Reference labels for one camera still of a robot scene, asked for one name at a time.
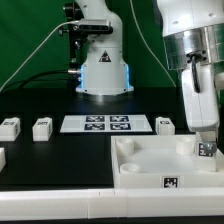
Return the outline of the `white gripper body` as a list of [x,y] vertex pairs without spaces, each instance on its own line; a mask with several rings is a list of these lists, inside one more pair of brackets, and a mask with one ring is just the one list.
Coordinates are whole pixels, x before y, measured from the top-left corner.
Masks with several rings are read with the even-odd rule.
[[217,94],[214,85],[214,69],[211,64],[197,64],[200,92],[194,90],[190,69],[182,72],[182,93],[186,121],[191,132],[215,131],[219,127]]

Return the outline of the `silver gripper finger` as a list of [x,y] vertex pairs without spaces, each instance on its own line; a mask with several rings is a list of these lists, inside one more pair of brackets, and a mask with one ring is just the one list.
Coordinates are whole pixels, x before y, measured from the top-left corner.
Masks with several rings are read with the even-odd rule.
[[217,151],[217,138],[215,131],[199,133],[199,155],[213,157]]

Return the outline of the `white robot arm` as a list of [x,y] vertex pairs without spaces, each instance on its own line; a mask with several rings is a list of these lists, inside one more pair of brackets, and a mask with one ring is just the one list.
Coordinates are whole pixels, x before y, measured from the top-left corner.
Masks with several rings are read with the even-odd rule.
[[[217,151],[219,112],[214,64],[224,61],[224,0],[155,0],[168,68],[181,72],[186,120],[205,153]],[[122,58],[122,21],[105,0],[64,6],[76,91],[92,99],[133,90]]]

